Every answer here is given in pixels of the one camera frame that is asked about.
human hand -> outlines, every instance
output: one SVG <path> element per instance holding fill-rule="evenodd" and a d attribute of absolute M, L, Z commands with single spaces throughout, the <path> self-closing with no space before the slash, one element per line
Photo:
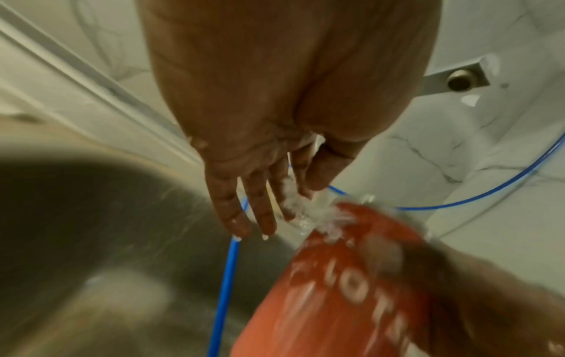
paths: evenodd
<path fill-rule="evenodd" d="M 288 154 L 305 196 L 327 187 L 415 95 L 440 0 L 139 0 L 161 92 L 234 235 L 276 222 Z M 314 156 L 316 134 L 325 143 Z M 282 208 L 286 219 L 292 215 Z"/>
<path fill-rule="evenodd" d="M 565 356 L 565 299 L 443 244 L 400 245 L 369 237 L 359 248 L 373 276 L 432 295 L 433 357 Z"/>

sink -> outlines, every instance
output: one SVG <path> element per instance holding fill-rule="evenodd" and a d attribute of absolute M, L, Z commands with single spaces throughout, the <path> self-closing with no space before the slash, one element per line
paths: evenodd
<path fill-rule="evenodd" d="M 230 236 L 182 177 L 122 156 L 0 157 L 0 356 L 205 355 Z M 293 253 L 242 242 L 222 356 Z"/>

